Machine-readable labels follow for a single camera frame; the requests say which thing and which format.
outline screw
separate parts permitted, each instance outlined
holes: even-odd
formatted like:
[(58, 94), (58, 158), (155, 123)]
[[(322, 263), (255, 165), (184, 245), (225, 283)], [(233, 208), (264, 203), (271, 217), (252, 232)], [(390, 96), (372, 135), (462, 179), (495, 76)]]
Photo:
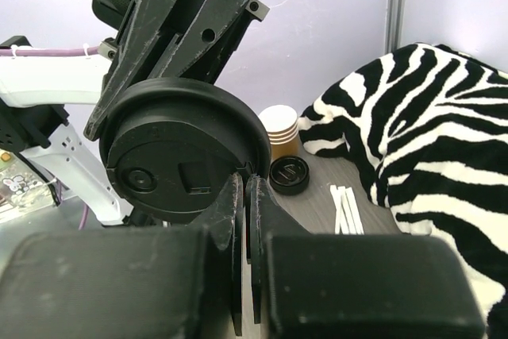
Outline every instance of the screw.
[(252, 2), (248, 8), (250, 8), (252, 12), (256, 12), (260, 8), (260, 5), (257, 2)]
[(153, 188), (153, 177), (146, 170), (132, 170), (127, 175), (128, 185), (138, 191), (150, 191)]

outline zebra print fabric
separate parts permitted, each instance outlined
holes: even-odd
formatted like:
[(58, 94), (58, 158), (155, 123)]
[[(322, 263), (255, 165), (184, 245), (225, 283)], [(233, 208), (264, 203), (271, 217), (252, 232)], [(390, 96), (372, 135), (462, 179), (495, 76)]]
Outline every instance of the zebra print fabric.
[(507, 339), (508, 76), (412, 44), (332, 85), (298, 125), (307, 152), (356, 164), (401, 231), (456, 251), (489, 338)]

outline white wall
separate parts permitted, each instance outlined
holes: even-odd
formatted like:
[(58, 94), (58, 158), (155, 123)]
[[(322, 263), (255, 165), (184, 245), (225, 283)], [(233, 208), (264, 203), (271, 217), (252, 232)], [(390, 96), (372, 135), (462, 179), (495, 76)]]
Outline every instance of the white wall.
[(218, 85), (256, 112), (298, 111), (383, 54), (387, 0), (260, 0), (271, 8), (247, 31)]
[(405, 0), (401, 44), (444, 43), (508, 71), (508, 0)]
[[(218, 82), (256, 112), (276, 103), (302, 110), (340, 77), (383, 54), (387, 0), (260, 1), (270, 13), (250, 28)], [(113, 31), (95, 18), (90, 3), (0, 0), (0, 40), (25, 34), (37, 47), (98, 44)], [(83, 131), (91, 108), (67, 109)]]

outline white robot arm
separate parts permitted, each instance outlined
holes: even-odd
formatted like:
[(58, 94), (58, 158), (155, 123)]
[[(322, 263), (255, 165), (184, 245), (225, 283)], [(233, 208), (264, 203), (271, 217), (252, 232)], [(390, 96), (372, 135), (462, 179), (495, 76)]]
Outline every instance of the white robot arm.
[[(38, 105), (95, 104), (110, 61), (88, 57), (0, 57), (0, 98), (22, 109)], [(51, 172), (80, 197), (103, 225), (122, 225), (132, 206), (111, 187), (101, 161), (68, 121), (48, 137), (50, 145), (19, 154)]]

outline stack of paper cups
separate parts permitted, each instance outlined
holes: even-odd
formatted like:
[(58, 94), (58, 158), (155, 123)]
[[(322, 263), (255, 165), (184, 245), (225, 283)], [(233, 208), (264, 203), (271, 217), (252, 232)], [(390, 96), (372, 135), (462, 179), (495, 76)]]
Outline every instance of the stack of paper cups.
[(261, 112), (260, 120), (270, 138), (272, 160), (298, 155), (300, 140), (296, 110), (285, 105), (270, 106)]

